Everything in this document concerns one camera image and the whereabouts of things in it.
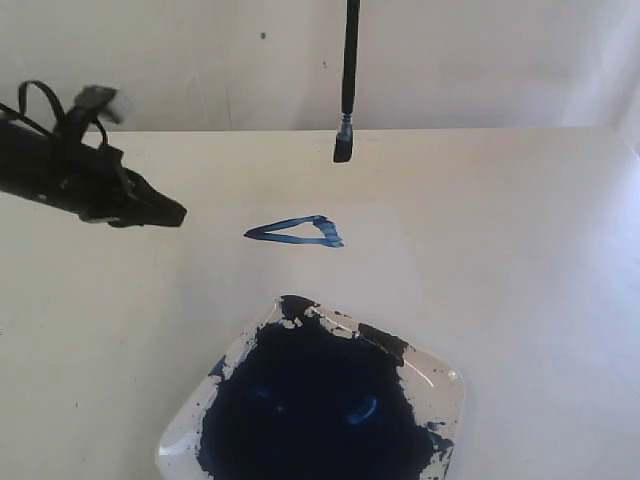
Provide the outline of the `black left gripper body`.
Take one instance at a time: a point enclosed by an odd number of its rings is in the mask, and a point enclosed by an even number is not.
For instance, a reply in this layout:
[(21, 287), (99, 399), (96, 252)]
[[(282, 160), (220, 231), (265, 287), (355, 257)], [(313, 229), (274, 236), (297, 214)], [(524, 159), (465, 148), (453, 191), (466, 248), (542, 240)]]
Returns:
[(49, 158), (49, 205), (85, 223), (114, 228), (142, 226), (144, 179), (122, 164), (124, 153), (112, 146), (54, 146)]

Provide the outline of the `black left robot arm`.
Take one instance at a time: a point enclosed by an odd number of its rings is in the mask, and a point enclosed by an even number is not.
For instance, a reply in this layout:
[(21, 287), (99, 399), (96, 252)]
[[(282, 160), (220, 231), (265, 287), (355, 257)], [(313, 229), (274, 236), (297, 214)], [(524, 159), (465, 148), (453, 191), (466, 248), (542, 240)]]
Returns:
[(79, 217), (85, 223), (179, 227), (187, 209), (123, 166), (124, 152), (57, 140), (1, 122), (1, 191)]

